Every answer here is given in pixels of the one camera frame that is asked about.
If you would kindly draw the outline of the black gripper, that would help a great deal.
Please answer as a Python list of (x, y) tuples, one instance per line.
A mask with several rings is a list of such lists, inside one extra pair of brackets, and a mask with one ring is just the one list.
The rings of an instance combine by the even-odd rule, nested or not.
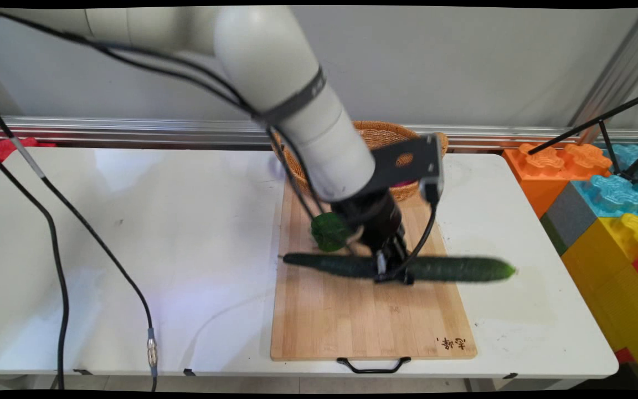
[(402, 216), (390, 190), (379, 190), (332, 203), (331, 210), (350, 229), (362, 229), (358, 240), (375, 253), (376, 281), (390, 280), (387, 252), (397, 255), (393, 279), (403, 285), (413, 285), (414, 278), (407, 271), (410, 252), (404, 240)]

